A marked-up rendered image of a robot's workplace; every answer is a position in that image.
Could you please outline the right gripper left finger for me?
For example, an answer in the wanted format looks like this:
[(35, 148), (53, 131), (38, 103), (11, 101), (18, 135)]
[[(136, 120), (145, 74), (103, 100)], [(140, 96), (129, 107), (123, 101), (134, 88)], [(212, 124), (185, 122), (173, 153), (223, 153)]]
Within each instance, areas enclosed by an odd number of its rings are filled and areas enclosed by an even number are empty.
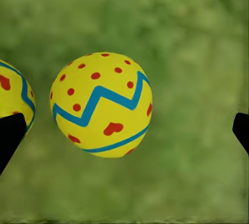
[[(22, 113), (0, 118), (0, 175), (27, 133)], [(26, 137), (26, 136), (25, 136)]]

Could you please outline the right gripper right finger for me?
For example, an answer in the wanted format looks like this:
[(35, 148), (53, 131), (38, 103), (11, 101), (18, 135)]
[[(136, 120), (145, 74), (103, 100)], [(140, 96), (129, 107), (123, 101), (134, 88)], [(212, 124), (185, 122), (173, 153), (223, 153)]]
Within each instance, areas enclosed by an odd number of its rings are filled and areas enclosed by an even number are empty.
[(238, 112), (232, 130), (249, 155), (249, 115)]

